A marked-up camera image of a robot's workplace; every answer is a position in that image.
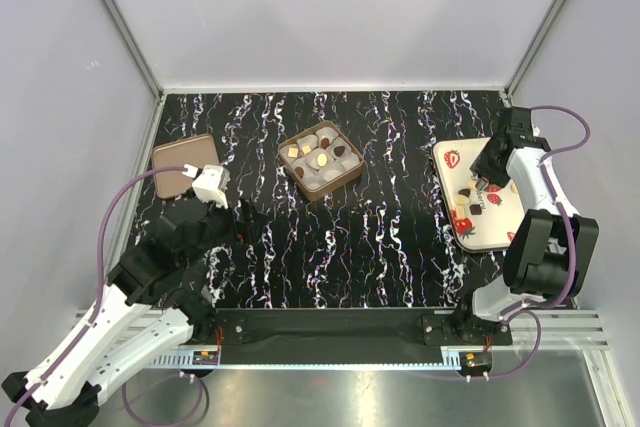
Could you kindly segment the silver metal tongs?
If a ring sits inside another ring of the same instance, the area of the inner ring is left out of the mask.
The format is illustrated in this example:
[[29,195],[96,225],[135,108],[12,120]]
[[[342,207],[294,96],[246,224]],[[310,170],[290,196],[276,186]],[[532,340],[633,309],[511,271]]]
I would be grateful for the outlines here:
[[484,177],[474,176],[472,178],[472,181],[473,181],[473,187],[477,191],[486,191],[490,186],[490,181]]

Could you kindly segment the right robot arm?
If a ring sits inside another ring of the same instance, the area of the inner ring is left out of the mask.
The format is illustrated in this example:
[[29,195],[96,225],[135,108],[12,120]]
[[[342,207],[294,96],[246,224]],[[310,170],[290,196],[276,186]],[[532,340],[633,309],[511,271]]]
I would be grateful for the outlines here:
[[599,236],[598,223],[579,214],[554,172],[556,150],[535,134],[532,109],[508,107],[471,165],[476,187],[518,189],[524,217],[505,254],[502,273],[467,293],[449,318],[451,332],[475,344],[520,313],[554,309],[576,296]]

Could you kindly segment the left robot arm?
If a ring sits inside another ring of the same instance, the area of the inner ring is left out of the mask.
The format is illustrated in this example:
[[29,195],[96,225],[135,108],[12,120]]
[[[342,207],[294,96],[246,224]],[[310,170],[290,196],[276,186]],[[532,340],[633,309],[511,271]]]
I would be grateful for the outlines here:
[[101,405],[161,353],[222,332],[208,297],[204,257],[216,247],[255,244],[267,217],[195,198],[166,208],[150,232],[109,271],[89,311],[30,371],[2,389],[30,426],[88,426]]

